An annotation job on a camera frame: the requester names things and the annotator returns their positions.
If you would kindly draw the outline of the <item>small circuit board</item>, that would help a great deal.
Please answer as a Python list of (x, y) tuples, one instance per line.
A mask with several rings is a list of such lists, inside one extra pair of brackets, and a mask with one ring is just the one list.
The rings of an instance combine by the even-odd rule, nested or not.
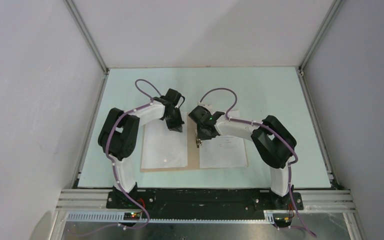
[(123, 215), (124, 221), (138, 221), (141, 219), (141, 213), (140, 212), (125, 212)]
[(291, 224), (292, 222), (289, 220), (288, 217), (275, 217), (273, 220), (273, 226), (279, 229), (289, 229)]

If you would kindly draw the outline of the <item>silver metal folder clip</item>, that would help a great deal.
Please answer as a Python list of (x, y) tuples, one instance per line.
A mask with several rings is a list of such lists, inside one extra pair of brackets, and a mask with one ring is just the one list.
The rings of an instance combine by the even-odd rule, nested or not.
[(202, 144), (203, 144), (203, 141), (200, 138), (196, 137), (195, 138), (195, 143), (196, 143), (196, 147), (200, 148), (202, 146)]

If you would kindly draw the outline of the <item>aluminium frame post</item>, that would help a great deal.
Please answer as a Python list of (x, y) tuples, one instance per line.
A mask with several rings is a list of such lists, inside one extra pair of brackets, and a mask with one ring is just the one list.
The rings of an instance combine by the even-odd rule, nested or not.
[(339, 14), (342, 6), (344, 5), (345, 0), (334, 0), (330, 5), (325, 17), (323, 18), (314, 38), (311, 41), (309, 48), (307, 49), (302, 61), (300, 62), (298, 69), (300, 72), (304, 72), (305, 68), (309, 64), (313, 55), (319, 48), (322, 43), (324, 37), (328, 33), (331, 25), (333, 24), (336, 16)]
[(84, 18), (82, 17), (81, 12), (79, 11), (76, 3), (74, 0), (63, 0), (64, 4), (66, 5), (67, 10), (69, 11), (74, 23), (76, 24), (80, 34), (84, 38), (84, 41), (86, 45), (88, 46), (89, 50), (91, 51), (94, 59), (96, 60), (99, 68), (103, 72), (104, 75), (107, 75), (109, 72), (109, 68), (107, 67), (107, 64), (104, 61), (104, 58), (102, 57), (99, 48), (89, 31), (89, 28), (84, 21)]

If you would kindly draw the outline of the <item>left small circuit board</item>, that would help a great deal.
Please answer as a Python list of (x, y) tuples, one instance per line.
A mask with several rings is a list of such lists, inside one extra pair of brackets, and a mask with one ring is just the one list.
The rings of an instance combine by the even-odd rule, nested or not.
[(125, 212), (123, 215), (124, 221), (138, 221), (141, 219), (141, 213), (140, 212)]

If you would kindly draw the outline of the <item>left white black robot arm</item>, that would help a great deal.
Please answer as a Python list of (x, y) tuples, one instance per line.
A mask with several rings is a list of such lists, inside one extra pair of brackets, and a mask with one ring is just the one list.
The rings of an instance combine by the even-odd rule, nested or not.
[(168, 89), (165, 95), (152, 97), (149, 103), (123, 111), (112, 108), (98, 136), (98, 145), (111, 161), (115, 178), (114, 186), (121, 191), (118, 201), (125, 208), (133, 208), (138, 194), (132, 189), (137, 185), (129, 157), (135, 150), (140, 127), (154, 120), (161, 120), (171, 132), (183, 132), (185, 122), (180, 106), (185, 97), (177, 90)]

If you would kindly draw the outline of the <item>right aluminium frame post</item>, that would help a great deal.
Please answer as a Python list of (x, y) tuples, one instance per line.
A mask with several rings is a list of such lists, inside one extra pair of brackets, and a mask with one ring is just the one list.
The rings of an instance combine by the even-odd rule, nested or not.
[(323, 18), (314, 38), (311, 41), (309, 48), (307, 49), (302, 61), (300, 62), (298, 69), (300, 72), (304, 72), (305, 68), (309, 64), (313, 55), (319, 48), (322, 43), (324, 37), (328, 33), (331, 25), (333, 24), (336, 16), (339, 14), (342, 6), (344, 5), (345, 0), (334, 0), (330, 5), (325, 17)]

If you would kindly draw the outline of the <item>tan cardboard folder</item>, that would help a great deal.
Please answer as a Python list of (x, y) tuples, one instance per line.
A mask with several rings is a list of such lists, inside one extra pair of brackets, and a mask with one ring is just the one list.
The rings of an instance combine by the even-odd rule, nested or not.
[(196, 124), (188, 117), (187, 112), (183, 111), (181, 116), (185, 122), (184, 126), (187, 127), (187, 167), (175, 168), (164, 172), (210, 169), (200, 168), (199, 148), (196, 145)]

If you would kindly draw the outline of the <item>right small circuit board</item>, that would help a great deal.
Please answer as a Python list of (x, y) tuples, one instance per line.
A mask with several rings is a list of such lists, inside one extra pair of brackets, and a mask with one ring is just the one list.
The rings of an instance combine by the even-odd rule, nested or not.
[(289, 220), (288, 217), (275, 217), (273, 220), (273, 226), (279, 229), (289, 229), (291, 224), (292, 222)]

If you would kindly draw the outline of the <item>left aluminium frame post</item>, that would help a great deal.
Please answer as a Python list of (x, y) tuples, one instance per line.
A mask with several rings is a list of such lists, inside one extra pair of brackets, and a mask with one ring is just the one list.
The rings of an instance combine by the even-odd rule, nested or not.
[(109, 72), (109, 68), (107, 67), (107, 64), (104, 61), (104, 58), (102, 57), (99, 48), (89, 31), (89, 28), (84, 21), (84, 18), (82, 17), (81, 12), (79, 11), (76, 3), (74, 0), (63, 0), (64, 4), (66, 5), (67, 10), (69, 11), (74, 23), (76, 24), (80, 34), (84, 38), (84, 41), (86, 45), (88, 46), (89, 50), (91, 51), (94, 59), (96, 60), (99, 68), (103, 72), (104, 75), (107, 75)]

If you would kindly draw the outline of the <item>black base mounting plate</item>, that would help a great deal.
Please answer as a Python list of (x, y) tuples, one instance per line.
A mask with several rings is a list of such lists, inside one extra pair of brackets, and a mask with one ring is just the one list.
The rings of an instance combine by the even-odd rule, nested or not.
[(264, 211), (303, 210), (301, 194), (280, 197), (268, 189), (137, 188), (127, 195), (115, 187), (107, 209), (147, 210), (145, 218), (201, 220), (264, 219)]

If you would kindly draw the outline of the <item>white paper sheet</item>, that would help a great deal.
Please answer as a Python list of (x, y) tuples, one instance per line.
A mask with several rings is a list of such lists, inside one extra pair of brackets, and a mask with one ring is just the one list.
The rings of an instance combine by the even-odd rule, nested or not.
[(202, 141), (199, 148), (201, 169), (242, 168), (248, 166), (245, 141), (242, 138), (221, 135)]
[(144, 126), (140, 171), (164, 172), (188, 165), (188, 134), (167, 128), (163, 120), (153, 120)]

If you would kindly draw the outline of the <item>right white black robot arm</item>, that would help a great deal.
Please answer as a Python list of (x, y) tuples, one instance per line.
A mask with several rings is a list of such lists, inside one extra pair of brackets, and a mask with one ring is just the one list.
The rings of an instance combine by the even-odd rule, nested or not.
[(203, 105), (196, 106), (188, 116), (196, 124), (197, 138), (202, 141), (220, 136), (233, 136), (253, 142), (263, 162), (270, 167), (271, 204), (284, 209), (293, 193), (292, 168), (298, 161), (296, 139), (273, 115), (262, 121), (246, 120), (227, 112), (210, 112)]

